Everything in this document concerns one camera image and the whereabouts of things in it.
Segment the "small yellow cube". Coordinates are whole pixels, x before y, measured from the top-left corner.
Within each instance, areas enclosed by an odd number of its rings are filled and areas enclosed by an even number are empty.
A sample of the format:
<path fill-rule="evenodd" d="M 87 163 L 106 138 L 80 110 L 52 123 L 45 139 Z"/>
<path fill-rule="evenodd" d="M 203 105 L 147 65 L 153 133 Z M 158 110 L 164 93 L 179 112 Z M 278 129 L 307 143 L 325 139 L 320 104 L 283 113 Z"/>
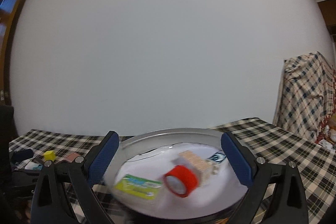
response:
<path fill-rule="evenodd" d="M 54 150 L 49 150 L 43 154 L 44 161 L 55 161 L 56 155 Z"/>

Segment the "white rectangular paper box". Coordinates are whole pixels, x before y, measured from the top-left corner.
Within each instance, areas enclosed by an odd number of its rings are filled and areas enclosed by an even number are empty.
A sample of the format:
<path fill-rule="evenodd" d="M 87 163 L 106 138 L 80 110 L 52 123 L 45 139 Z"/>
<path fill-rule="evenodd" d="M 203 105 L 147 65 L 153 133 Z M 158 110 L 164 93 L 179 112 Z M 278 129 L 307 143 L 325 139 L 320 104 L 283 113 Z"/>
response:
<path fill-rule="evenodd" d="M 173 163 L 190 169 L 197 176 L 199 185 L 204 185 L 213 174 L 213 165 L 190 150 L 180 152 Z"/>

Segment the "green white floss packet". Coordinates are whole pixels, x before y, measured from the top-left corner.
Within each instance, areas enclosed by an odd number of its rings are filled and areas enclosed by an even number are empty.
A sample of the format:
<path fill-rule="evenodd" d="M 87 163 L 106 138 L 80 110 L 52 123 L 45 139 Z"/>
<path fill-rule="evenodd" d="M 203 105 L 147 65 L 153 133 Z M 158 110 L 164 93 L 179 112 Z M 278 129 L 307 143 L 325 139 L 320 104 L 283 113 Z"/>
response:
<path fill-rule="evenodd" d="M 114 186 L 114 190 L 127 194 L 128 196 L 152 201 L 157 198 L 162 186 L 163 183 L 160 181 L 149 180 L 147 178 L 126 174 Z"/>

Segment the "red tape roll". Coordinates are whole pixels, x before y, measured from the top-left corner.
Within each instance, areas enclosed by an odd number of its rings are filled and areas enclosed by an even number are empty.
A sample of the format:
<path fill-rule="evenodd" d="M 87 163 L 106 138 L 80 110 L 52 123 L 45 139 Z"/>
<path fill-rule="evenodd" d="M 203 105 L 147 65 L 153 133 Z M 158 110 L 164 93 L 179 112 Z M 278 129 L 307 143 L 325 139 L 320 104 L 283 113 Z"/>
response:
<path fill-rule="evenodd" d="M 192 170 L 184 165 L 176 165 L 164 174 L 163 182 L 174 195 L 186 198 L 199 186 L 199 180 Z"/>

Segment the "pink brown case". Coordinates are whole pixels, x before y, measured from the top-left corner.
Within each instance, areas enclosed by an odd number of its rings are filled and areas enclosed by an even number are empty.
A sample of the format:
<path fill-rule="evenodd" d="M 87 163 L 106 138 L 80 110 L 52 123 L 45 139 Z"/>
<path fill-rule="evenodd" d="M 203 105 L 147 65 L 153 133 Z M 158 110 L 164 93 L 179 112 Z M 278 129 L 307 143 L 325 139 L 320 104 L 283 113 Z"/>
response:
<path fill-rule="evenodd" d="M 80 156 L 78 153 L 74 152 L 71 153 L 69 155 L 67 155 L 66 157 L 63 158 L 64 161 L 66 162 L 73 162 L 78 156 Z"/>

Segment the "black white plaid tablecloth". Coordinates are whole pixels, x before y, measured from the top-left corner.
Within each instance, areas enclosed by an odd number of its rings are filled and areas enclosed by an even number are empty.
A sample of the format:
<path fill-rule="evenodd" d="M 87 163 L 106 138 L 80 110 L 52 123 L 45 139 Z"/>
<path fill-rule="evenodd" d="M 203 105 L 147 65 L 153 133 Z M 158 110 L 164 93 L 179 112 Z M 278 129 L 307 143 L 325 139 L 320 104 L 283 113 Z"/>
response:
<path fill-rule="evenodd" d="M 319 223 L 335 199 L 335 153 L 294 133 L 285 131 L 260 118 L 246 118 L 216 127 L 220 132 L 232 132 L 256 156 L 271 163 L 293 161 L 300 172 L 307 199 L 310 223 Z M 9 143 L 10 151 L 32 149 L 35 157 L 52 150 L 56 158 L 71 152 L 86 155 L 102 140 L 101 136 L 60 134 L 30 130 Z"/>

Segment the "white moon toy brick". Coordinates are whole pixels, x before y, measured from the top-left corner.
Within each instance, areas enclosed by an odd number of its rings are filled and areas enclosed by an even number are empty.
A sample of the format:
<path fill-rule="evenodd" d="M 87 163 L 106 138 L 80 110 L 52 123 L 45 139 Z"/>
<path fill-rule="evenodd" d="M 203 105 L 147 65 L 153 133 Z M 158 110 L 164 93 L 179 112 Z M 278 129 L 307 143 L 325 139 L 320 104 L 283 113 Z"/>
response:
<path fill-rule="evenodd" d="M 212 174 L 219 174 L 227 156 L 223 151 L 218 151 L 206 159 L 212 166 Z"/>

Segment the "plaid covered furniture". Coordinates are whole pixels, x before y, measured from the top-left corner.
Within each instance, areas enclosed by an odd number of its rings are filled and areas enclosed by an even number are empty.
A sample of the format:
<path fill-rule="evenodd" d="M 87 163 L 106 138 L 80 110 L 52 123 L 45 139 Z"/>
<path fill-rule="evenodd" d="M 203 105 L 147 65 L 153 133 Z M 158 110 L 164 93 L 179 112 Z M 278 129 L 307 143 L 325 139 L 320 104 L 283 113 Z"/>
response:
<path fill-rule="evenodd" d="M 273 124 L 317 143 L 335 113 L 335 69 L 318 51 L 284 61 Z"/>

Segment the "round metal tin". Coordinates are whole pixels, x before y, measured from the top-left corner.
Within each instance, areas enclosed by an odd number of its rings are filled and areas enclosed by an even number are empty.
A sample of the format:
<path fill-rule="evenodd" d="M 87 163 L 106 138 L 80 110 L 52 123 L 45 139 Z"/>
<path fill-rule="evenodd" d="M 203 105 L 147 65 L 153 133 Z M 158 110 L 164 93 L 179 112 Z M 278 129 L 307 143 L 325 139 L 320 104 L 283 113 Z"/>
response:
<path fill-rule="evenodd" d="M 122 141 L 110 162 L 104 182 L 125 214 L 125 223 L 215 223 L 229 218 L 247 192 L 240 184 L 228 159 L 219 174 L 212 174 L 186 198 L 174 195 L 163 186 L 155 200 L 147 201 L 114 190 L 130 174 L 162 181 L 176 165 L 180 152 L 190 150 L 207 159 L 221 148 L 222 132 L 199 128 L 154 131 Z"/>

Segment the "brown wooden door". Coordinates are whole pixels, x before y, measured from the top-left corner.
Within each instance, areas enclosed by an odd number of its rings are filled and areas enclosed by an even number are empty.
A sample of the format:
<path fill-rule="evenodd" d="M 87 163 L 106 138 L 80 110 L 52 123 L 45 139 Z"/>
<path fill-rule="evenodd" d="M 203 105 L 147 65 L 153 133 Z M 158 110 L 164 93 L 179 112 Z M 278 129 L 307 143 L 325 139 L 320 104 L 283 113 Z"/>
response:
<path fill-rule="evenodd" d="M 18 7 L 22 0 L 3 0 L 1 3 L 1 105 L 8 101 L 7 88 L 5 85 L 7 46 L 9 43 L 10 32 Z"/>

